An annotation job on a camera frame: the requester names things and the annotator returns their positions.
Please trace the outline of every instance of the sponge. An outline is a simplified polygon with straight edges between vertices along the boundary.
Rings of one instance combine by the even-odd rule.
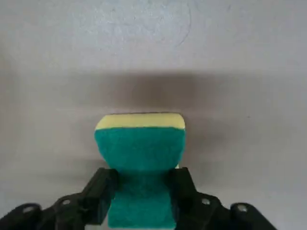
[[[106,115],[95,140],[111,168],[119,172],[119,190],[111,203],[111,228],[174,228],[165,174],[179,163],[185,123],[174,113]]]

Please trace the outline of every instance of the screw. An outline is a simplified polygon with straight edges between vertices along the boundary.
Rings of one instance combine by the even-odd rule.
[[[69,199],[62,201],[62,205],[69,205],[70,203],[71,203],[71,200]]]
[[[204,204],[204,205],[210,205],[210,200],[208,200],[207,198],[203,198],[201,200],[201,202]]]
[[[31,212],[31,211],[33,211],[33,210],[34,210],[34,207],[33,207],[33,206],[25,207],[25,208],[23,209],[23,213]]]
[[[248,208],[245,205],[238,205],[237,208],[240,212],[247,212]]]

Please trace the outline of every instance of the green sponge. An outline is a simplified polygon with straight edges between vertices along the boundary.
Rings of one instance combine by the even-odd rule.
[[[185,146],[184,121],[177,114],[108,115],[95,131],[99,151],[119,172],[111,203],[112,228],[174,228],[165,174]]]

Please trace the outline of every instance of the white surface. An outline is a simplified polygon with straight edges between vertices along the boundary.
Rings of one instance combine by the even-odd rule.
[[[307,212],[307,1],[2,0],[0,214],[103,166],[108,113],[175,111],[197,188],[280,230]]]

